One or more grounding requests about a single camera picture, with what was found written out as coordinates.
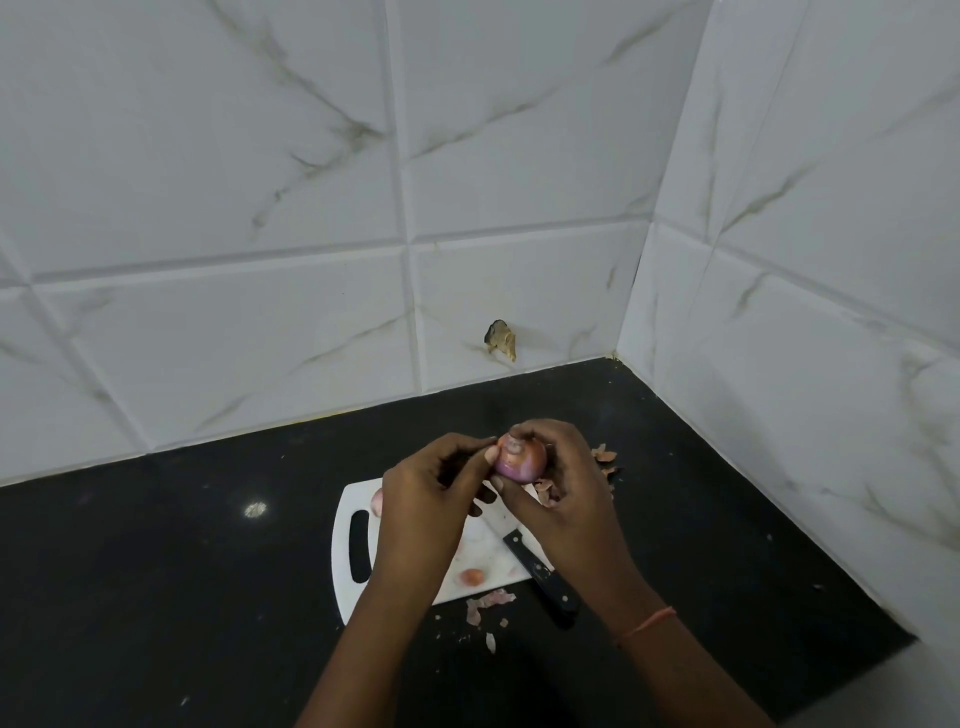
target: knife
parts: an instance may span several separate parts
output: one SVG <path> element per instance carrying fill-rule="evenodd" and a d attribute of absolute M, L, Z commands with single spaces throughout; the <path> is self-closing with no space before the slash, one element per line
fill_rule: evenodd
<path fill-rule="evenodd" d="M 520 521 L 507 510 L 502 498 L 498 497 L 493 503 L 483 504 L 483 520 L 533 577 L 534 583 L 540 587 L 547 600 L 565 617 L 576 617 L 580 610 L 580 597 L 559 573 L 544 563 L 545 556 L 539 558 L 523 543 Z M 542 555 L 540 544 L 536 539 L 531 540 L 530 546 Z"/>

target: black countertop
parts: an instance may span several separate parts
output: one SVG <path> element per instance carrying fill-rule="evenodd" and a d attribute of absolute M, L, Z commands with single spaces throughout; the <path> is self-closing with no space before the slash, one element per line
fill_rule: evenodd
<path fill-rule="evenodd" d="M 0 489 L 0 722 L 290 725 L 342 629 L 329 560 L 341 489 L 449 430 L 495 435 L 530 417 L 619 453 L 614 502 L 637 563 L 774 719 L 911 642 L 600 359 Z M 246 517 L 256 502 L 266 510 Z M 462 600 L 431 610 L 397 725 L 657 724 L 592 614 L 562 630 L 529 583 L 511 591 L 479 629 Z"/>

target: person's right hand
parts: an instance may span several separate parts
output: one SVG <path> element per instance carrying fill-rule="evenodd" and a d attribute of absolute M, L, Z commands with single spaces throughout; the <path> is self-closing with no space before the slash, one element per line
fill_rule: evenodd
<path fill-rule="evenodd" d="M 630 556 L 607 478 L 579 430 L 557 420 L 531 420 L 515 425 L 510 434 L 552 446 L 554 459 L 544 477 L 563 494 L 554 507 L 545 508 L 509 478 L 495 475 L 491 483 L 557 571 L 614 635 L 660 609 L 663 603 Z"/>

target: cutting board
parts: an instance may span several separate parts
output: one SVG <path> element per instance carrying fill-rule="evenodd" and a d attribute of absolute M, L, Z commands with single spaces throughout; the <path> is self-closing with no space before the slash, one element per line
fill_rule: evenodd
<path fill-rule="evenodd" d="M 340 503 L 337 505 L 337 514 L 333 519 L 333 537 L 330 542 L 330 571 L 333 574 L 333 592 L 337 597 L 337 607 L 344 624 L 353 614 L 357 599 L 363 593 L 367 582 L 358 583 L 350 573 L 349 532 L 350 520 L 353 514 L 367 511 L 370 514 L 367 527 L 367 548 L 370 561 L 376 560 L 377 536 L 380 533 L 380 519 L 370 509 L 373 494 L 382 484 L 383 479 L 365 480 L 361 483 L 350 483 L 340 494 Z M 537 539 L 525 527 L 520 527 L 523 543 L 550 566 L 550 562 L 543 554 Z M 468 586 L 460 581 L 460 574 L 466 569 L 479 569 L 486 574 L 486 579 L 478 586 Z M 444 583 L 437 593 L 434 604 L 452 601 L 463 596 L 485 594 L 492 589 L 499 589 L 508 584 L 529 579 L 530 574 L 520 565 L 514 554 L 496 537 L 483 519 L 467 518 L 464 524 L 464 535 L 460 540 L 457 553 L 453 557 L 444 576 Z"/>

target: cutting board handle hole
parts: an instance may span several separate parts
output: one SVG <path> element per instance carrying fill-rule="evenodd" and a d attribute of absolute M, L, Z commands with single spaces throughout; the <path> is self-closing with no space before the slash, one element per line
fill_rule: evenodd
<path fill-rule="evenodd" d="M 370 513 L 357 511 L 350 518 L 349 555 L 350 576 L 357 584 L 365 584 L 370 578 L 370 549 L 367 546 L 367 530 Z"/>

